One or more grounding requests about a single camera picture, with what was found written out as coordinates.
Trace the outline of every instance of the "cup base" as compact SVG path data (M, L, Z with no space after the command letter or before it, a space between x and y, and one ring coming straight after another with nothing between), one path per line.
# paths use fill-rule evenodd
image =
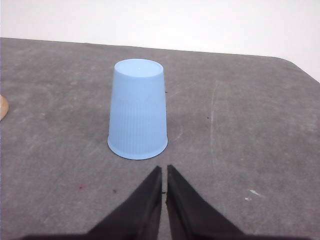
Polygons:
M159 149L157 149L156 151L145 153L145 154L128 154L126 152L120 151L117 148L112 146L112 144L109 141L109 137L107 138L107 144L112 152L114 152L116 155L122 158L130 159L130 160L144 160L144 159L153 158L159 155L160 153L162 153L168 145L168 138L165 139L164 145L161 146Z

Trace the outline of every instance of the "wooden object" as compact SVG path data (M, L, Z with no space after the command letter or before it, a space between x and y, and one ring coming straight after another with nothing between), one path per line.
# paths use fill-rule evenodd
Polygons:
M3 97L2 95L0 95L1 97L1 108L0 108L0 111L1 111L1 120L5 117L5 115L7 114L8 112L8 109L9 109L9 103L7 101L7 99L5 97Z

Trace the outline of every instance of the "gray table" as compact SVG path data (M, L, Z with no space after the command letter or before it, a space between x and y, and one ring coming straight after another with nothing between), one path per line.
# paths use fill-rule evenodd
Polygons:
M169 144L142 161L106 144L113 67L128 58L165 69ZM320 84L289 61L4 38L1 94L4 240L84 233L168 164L248 234L320 239Z

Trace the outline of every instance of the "red stain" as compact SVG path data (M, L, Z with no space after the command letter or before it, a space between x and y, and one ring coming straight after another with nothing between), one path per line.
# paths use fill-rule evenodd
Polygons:
M86 188L86 185L85 184L80 184L79 186L78 186L78 190L80 191L80 190L83 190L83 189L85 189Z

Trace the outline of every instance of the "white wall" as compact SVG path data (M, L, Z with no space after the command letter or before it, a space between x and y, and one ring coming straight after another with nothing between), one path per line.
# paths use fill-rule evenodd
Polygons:
M320 0L2 0L1 36L275 56L320 81Z

